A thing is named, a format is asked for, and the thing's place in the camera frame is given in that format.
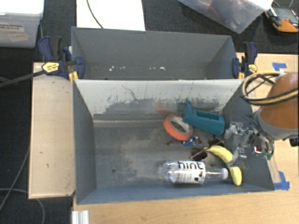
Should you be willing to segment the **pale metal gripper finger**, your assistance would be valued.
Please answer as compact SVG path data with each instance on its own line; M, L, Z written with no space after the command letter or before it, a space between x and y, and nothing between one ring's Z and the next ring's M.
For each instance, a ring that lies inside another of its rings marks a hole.
M246 149L249 147L249 137L234 137L233 138L233 157L227 162L228 167L239 166L247 159Z
M252 135L253 131L246 128L243 129L242 122L230 122L229 128L225 130L224 138L229 139L232 135Z

